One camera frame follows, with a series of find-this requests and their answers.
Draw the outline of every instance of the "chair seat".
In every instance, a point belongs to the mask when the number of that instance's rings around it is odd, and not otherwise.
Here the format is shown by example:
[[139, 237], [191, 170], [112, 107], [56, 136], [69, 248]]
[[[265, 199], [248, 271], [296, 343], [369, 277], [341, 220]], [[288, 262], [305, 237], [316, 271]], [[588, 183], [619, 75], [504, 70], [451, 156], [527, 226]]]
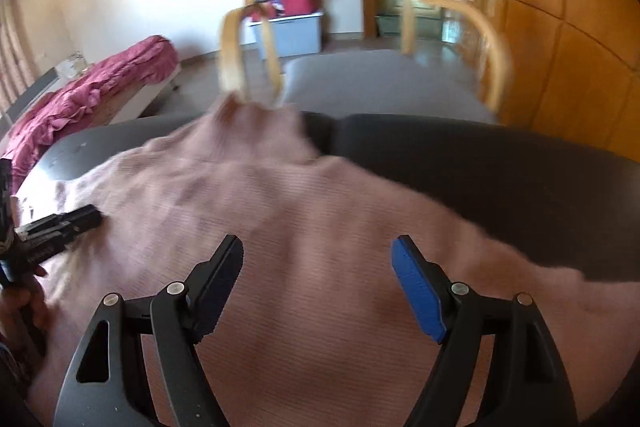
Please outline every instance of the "chair seat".
[[333, 118], [409, 114], [495, 123], [494, 115], [463, 87], [472, 84], [472, 77], [462, 64], [424, 67], [394, 50], [310, 55], [286, 65], [280, 101]]

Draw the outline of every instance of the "blue gripper pad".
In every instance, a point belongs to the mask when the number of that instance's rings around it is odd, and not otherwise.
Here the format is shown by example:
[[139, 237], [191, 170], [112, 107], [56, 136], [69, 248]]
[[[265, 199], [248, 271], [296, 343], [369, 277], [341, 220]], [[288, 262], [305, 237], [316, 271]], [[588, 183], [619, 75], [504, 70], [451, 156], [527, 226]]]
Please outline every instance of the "blue gripper pad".
[[447, 333], [440, 298], [401, 239], [391, 245], [391, 264], [420, 329], [440, 344]]

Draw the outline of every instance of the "wooden door frame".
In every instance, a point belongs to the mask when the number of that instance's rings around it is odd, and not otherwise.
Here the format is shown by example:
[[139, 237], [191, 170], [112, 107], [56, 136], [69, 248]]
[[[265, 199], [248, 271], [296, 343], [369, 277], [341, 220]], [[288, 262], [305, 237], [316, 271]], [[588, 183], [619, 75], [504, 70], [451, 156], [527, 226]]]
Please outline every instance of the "wooden door frame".
[[366, 39], [374, 39], [378, 36], [376, 5], [376, 0], [362, 0], [362, 33]]

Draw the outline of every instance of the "pink bedspread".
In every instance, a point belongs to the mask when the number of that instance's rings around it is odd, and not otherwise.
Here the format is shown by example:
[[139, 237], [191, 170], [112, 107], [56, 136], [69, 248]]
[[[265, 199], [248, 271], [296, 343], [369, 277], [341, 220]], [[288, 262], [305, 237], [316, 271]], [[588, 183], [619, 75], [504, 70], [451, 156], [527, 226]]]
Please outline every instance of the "pink bedspread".
[[96, 64], [82, 78], [47, 93], [22, 115], [10, 133], [5, 158], [12, 160], [14, 193], [55, 142], [91, 126], [94, 108], [133, 82], [159, 84], [178, 65], [168, 39], [154, 35]]

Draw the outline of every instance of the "black tool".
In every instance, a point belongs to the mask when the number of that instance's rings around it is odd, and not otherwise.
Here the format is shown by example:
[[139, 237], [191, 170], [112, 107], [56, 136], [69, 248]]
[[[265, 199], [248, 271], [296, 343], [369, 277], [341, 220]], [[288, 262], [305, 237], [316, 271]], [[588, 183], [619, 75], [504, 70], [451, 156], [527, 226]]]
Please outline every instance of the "black tool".
[[[102, 215], [92, 204], [54, 214], [16, 229], [11, 208], [11, 160], [0, 160], [0, 285], [30, 285], [36, 267], [65, 250], [81, 233], [97, 228]], [[40, 357], [47, 352], [44, 333], [33, 324], [31, 308], [20, 310], [21, 325]]]
[[126, 301], [104, 297], [71, 361], [54, 427], [160, 426], [140, 335], [153, 335], [179, 427], [227, 427], [194, 349], [211, 333], [242, 268], [242, 242], [227, 235], [184, 282]]
[[[86, 330], [63, 384], [54, 427], [161, 426], [146, 379], [140, 335], [155, 336], [178, 427], [228, 427], [194, 344], [211, 333], [242, 267], [241, 241], [228, 235], [184, 283], [152, 297], [107, 295]], [[482, 335], [495, 335], [475, 427], [574, 427], [574, 399], [553, 338], [533, 299], [477, 295], [428, 263], [399, 237], [392, 264], [422, 329], [442, 349], [406, 427], [454, 427]]]
[[428, 263], [408, 235], [392, 264], [415, 317], [442, 349], [405, 427], [454, 427], [471, 384], [480, 340], [495, 335], [474, 427], [573, 427], [574, 396], [558, 348], [532, 297], [480, 296]]

